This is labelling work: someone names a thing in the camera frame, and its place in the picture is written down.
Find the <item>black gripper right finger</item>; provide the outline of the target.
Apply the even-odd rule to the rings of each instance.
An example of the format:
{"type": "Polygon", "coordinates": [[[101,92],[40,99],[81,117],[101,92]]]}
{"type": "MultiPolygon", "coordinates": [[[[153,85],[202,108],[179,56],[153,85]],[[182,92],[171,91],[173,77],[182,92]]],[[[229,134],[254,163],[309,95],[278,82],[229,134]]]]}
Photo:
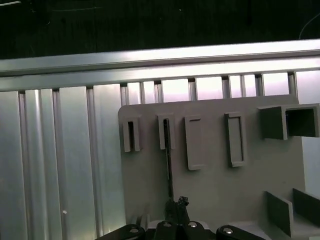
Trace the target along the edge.
{"type": "Polygon", "coordinates": [[[178,225],[186,240],[252,240],[253,234],[232,225],[220,226],[215,233],[205,228],[202,223],[190,220],[187,197],[179,197],[176,203],[178,225]]]}

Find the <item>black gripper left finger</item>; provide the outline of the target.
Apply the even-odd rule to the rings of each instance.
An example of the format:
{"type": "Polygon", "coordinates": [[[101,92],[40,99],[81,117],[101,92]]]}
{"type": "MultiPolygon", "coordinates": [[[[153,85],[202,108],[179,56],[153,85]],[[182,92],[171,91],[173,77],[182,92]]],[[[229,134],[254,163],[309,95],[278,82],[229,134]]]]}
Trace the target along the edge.
{"type": "Polygon", "coordinates": [[[137,224],[127,224],[111,231],[97,240],[175,240],[177,235],[176,203],[169,199],[165,204],[165,220],[158,221],[155,228],[144,229],[137,224]]]}

